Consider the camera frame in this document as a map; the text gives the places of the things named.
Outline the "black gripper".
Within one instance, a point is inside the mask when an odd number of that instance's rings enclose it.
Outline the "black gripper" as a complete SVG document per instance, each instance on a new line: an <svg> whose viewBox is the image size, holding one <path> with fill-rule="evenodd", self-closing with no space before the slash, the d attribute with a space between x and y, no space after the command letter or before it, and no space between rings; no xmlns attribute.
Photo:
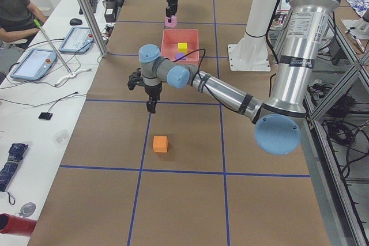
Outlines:
<svg viewBox="0 0 369 246"><path fill-rule="evenodd" d="M171 12L176 12L178 8L178 0L167 0L168 6L165 9L166 17L171 16ZM172 15L172 22L176 22L176 14Z"/></svg>
<svg viewBox="0 0 369 246"><path fill-rule="evenodd" d="M160 100L160 94L162 92L162 83L158 83L155 86L144 86L146 94L149 96L149 100L146 102L148 112L156 113L156 104Z"/></svg>

